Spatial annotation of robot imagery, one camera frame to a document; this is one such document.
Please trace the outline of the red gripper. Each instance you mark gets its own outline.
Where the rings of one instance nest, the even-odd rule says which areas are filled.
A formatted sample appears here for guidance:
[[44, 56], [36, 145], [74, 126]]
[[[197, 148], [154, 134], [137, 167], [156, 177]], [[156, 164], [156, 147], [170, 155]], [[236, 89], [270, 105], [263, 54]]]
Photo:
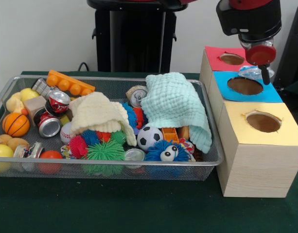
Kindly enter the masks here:
[[246, 61], [252, 65], [260, 66], [264, 84], [270, 84], [269, 64], [276, 58], [274, 46], [256, 45], [245, 50]]

